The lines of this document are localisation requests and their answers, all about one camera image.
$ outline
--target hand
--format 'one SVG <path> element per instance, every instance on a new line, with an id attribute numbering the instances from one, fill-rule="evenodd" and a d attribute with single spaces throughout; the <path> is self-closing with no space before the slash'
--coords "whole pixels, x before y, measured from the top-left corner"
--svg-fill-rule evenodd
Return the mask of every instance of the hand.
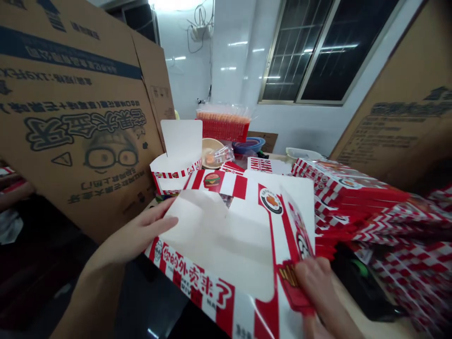
<path id="1" fill-rule="evenodd" d="M 323 326 L 313 316 L 305 317 L 307 339 L 364 339 L 334 290 L 327 259 L 307 258 L 297 263 L 295 276 L 324 323 Z"/>
<path id="2" fill-rule="evenodd" d="M 32 195 L 36 190 L 29 182 L 24 183 L 23 185 L 17 188 L 17 191 L 21 193 L 22 199 L 28 198 Z"/>
<path id="3" fill-rule="evenodd" d="M 167 199 L 158 206 L 145 210 L 113 233 L 93 254 L 90 259 L 92 264 L 99 268 L 108 264 L 124 264 L 137 257 L 156 236 L 178 223 L 177 217 L 163 219 L 175 199 Z"/>

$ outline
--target window frame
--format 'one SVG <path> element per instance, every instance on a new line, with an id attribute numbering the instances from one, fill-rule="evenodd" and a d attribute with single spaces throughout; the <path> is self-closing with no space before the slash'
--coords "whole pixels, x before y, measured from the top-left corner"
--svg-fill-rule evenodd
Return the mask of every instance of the window frame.
<path id="1" fill-rule="evenodd" d="M 312 106 L 343 106 L 344 103 L 347 101 L 348 96 L 356 86 L 356 83 L 360 79 L 361 75 L 363 74 L 364 70 L 367 68 L 367 65 L 369 64 L 370 60 L 372 59 L 373 55 L 375 54 L 377 48 L 380 46 L 380 43 L 383 41 L 384 37 L 386 36 L 387 32 L 389 31 L 389 28 L 391 27 L 392 23 L 394 22 L 395 18 L 397 17 L 398 13 L 400 12 L 400 9 L 402 8 L 403 4 L 406 0 L 398 0 L 396 6 L 394 7 L 394 10 L 389 15 L 387 21 L 383 25 L 382 29 L 380 30 L 380 33 L 378 34 L 377 38 L 375 39 L 374 43 L 372 44 L 371 49 L 366 55 L 366 58 L 363 60 L 360 68 L 358 69 L 358 72 L 356 72 L 355 77 L 353 78 L 352 82 L 348 86 L 347 91 L 344 94 L 344 97 L 342 100 L 306 100 L 301 99 L 304 90 L 306 89 L 307 83 L 309 81 L 309 78 L 312 74 L 312 71 L 314 70 L 316 61 L 318 57 L 320 56 L 320 50 L 323 47 L 323 44 L 325 42 L 325 38 L 330 30 L 331 24 L 333 22 L 334 16 L 336 15 L 336 12 L 339 8 L 339 4 L 341 0 L 333 0 L 333 4 L 331 5 L 330 11 L 327 15 L 325 24 L 322 28 L 322 31 L 319 36 L 319 40 L 317 44 L 314 46 L 314 51 L 311 60 L 309 61 L 309 64 L 307 65 L 305 75 L 301 81 L 300 88 L 297 93 L 297 97 L 295 100 L 268 100 L 263 99 L 264 96 L 264 90 L 267 82 L 268 73 L 270 71 L 270 67 L 273 60 L 274 51 L 276 49 L 276 43 L 278 40 L 279 31 L 281 28 L 281 23 L 283 21 L 283 15 L 284 15 L 284 9 L 286 6 L 287 0 L 282 0 L 279 8 L 279 14 L 278 14 L 278 21 L 276 23 L 276 27 L 274 30 L 274 37 L 272 41 L 272 45 L 269 49 L 266 66 L 264 75 L 262 76 L 262 83 L 260 87 L 259 92 L 259 98 L 258 98 L 258 104 L 265 104 L 265 105 L 312 105 Z"/>

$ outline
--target white wall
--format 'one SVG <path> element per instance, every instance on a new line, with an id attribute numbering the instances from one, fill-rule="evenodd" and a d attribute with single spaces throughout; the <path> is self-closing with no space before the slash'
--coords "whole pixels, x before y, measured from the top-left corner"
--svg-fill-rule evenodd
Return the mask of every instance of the white wall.
<path id="1" fill-rule="evenodd" d="M 99 5 L 104 0 L 90 0 Z M 278 133 L 274 152 L 286 147 L 311 149 L 329 155 L 380 73 L 389 54 L 403 34 L 422 0 L 405 0 L 399 14 L 371 58 L 342 107 L 314 105 L 258 105 L 268 51 L 274 37 L 279 0 L 216 0 L 212 41 L 212 100 L 240 103 L 255 110 L 250 130 Z M 210 18 L 213 0 L 204 7 Z M 170 67 L 169 81 L 174 106 L 182 119 L 195 117 L 196 99 L 206 98 L 210 85 L 210 40 L 190 54 L 185 29 L 194 10 L 159 13 L 161 46 L 167 59 L 185 56 Z M 241 41 L 246 44 L 229 46 Z M 190 48 L 201 43 L 190 40 Z M 235 67 L 233 70 L 221 68 Z"/>
<path id="2" fill-rule="evenodd" d="M 204 3 L 206 22 L 212 14 L 213 0 Z M 181 119 L 196 117 L 196 99 L 206 99 L 210 86 L 210 43 L 204 40 L 199 52 L 188 51 L 187 19 L 194 22 L 194 8 L 186 11 L 158 12 L 161 47 L 165 51 L 165 58 L 186 57 L 185 60 L 167 61 L 169 83 L 173 95 L 174 108 Z M 190 50 L 196 51 L 201 42 L 194 42 L 189 37 Z"/>
<path id="3" fill-rule="evenodd" d="M 223 1 L 228 2 L 227 0 L 217 0 L 217 7 Z M 242 83 L 228 85 L 241 89 L 240 103 L 255 108 L 255 119 L 251 123 L 250 130 L 278 133 L 275 153 L 284 154 L 286 147 L 299 147 L 329 155 L 384 66 L 421 0 L 406 0 L 342 107 L 257 104 L 262 81 L 259 76 L 263 76 L 268 50 L 273 41 L 279 3 L 275 0 L 258 0 L 254 13 L 241 11 L 241 17 L 244 17 L 245 20 L 254 17 L 250 40 L 246 45 L 248 59 L 244 70 L 239 68 L 236 70 L 235 78 L 241 78 Z M 216 14 L 216 20 L 219 20 L 219 15 L 221 13 Z M 219 32 L 217 27 L 215 29 L 217 37 Z M 265 50 L 252 52 L 253 49 L 262 48 Z M 219 57 L 214 50 L 214 66 Z M 222 94 L 218 93 L 218 90 L 224 91 L 223 88 L 214 87 L 213 96 L 221 100 Z"/>

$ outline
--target window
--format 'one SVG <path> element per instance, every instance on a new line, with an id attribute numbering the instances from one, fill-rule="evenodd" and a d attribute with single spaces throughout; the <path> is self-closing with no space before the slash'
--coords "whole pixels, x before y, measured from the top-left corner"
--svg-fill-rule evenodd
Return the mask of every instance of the window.
<path id="1" fill-rule="evenodd" d="M 259 101 L 341 105 L 402 0 L 283 0 Z"/>

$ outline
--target blue plastic bowl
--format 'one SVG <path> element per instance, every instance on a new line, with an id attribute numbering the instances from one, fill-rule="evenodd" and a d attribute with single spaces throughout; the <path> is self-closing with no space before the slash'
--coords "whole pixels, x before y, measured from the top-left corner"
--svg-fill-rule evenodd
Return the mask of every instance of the blue plastic bowl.
<path id="1" fill-rule="evenodd" d="M 258 153 L 265 144 L 265 139 L 258 137 L 248 137 L 244 143 L 232 143 L 234 152 L 237 154 L 245 154 L 247 151 L 255 151 Z"/>

